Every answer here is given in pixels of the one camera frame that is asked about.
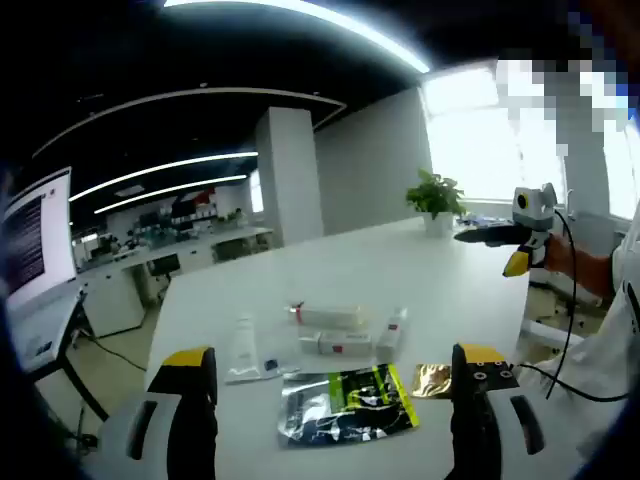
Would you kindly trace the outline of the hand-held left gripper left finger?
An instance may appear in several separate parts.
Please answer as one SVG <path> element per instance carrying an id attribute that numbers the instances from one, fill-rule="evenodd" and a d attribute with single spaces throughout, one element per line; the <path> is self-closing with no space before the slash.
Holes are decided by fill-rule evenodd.
<path id="1" fill-rule="evenodd" d="M 146 391 L 102 425 L 99 479 L 213 479 L 218 424 L 215 350 L 167 357 Z"/>

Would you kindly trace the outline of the person's right hand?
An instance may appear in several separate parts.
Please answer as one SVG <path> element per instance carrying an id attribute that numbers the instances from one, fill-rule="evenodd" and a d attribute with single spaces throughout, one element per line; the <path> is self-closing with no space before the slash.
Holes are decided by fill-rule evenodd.
<path id="1" fill-rule="evenodd" d="M 561 273 L 570 278 L 573 273 L 573 250 L 561 236 L 551 234 L 546 242 L 544 268 L 550 272 Z"/>

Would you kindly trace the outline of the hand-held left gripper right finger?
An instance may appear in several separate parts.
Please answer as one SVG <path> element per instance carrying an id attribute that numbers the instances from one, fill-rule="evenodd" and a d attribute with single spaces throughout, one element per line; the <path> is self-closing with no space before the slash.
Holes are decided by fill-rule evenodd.
<path id="1" fill-rule="evenodd" d="M 451 362 L 451 479 L 571 479 L 575 448 L 545 398 L 521 387 L 504 361 Z"/>

